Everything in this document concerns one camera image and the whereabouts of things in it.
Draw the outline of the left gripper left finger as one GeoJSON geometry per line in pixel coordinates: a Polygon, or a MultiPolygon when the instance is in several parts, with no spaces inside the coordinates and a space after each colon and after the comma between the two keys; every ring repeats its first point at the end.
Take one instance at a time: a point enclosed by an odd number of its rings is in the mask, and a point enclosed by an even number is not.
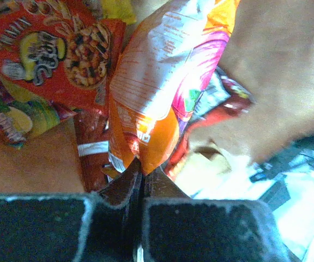
{"type": "Polygon", "coordinates": [[[142,174],[135,159],[98,192],[0,194],[0,261],[134,261],[142,174]]]}

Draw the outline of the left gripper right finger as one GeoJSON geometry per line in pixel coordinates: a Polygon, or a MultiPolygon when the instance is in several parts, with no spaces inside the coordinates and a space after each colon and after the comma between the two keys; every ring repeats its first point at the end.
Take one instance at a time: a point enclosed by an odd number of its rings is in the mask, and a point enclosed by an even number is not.
{"type": "Polygon", "coordinates": [[[259,200],[195,200],[161,169],[144,179],[145,261],[292,261],[269,206],[259,200]]]}

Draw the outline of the dark red Doritos bag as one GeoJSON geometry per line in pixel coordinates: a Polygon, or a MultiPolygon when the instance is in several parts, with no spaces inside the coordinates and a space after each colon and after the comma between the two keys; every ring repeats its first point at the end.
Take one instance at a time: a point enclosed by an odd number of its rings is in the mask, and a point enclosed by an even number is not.
{"type": "Polygon", "coordinates": [[[74,116],[81,180],[86,192],[98,191],[107,184],[102,168],[108,160],[107,117],[97,111],[81,111],[74,116]]]}

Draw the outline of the orange pink candy packet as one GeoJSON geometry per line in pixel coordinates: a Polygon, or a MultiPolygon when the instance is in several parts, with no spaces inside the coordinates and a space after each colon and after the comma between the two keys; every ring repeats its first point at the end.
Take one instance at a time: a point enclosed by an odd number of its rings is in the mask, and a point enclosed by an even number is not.
{"type": "Polygon", "coordinates": [[[134,31],[110,82],[108,156],[144,174],[169,159],[234,29],[238,1],[168,1],[134,31]]]}

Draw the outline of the red chips packet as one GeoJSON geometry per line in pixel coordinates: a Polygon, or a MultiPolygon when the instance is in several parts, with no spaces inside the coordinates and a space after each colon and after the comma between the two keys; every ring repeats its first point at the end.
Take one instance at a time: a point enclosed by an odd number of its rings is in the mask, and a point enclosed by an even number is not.
{"type": "Polygon", "coordinates": [[[126,24],[83,1],[0,1],[0,76],[45,99],[108,113],[126,24]]]}

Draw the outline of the red brown paper bag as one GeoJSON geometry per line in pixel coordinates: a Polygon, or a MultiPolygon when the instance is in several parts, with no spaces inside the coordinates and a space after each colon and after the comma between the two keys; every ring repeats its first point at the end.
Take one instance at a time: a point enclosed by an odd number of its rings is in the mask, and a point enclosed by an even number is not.
{"type": "MultiPolygon", "coordinates": [[[[198,198],[240,197],[248,165],[314,134],[314,1],[241,1],[220,67],[256,102],[191,132],[176,183],[198,198]]],[[[82,192],[81,173],[72,120],[21,150],[0,137],[0,192],[82,192]]]]}

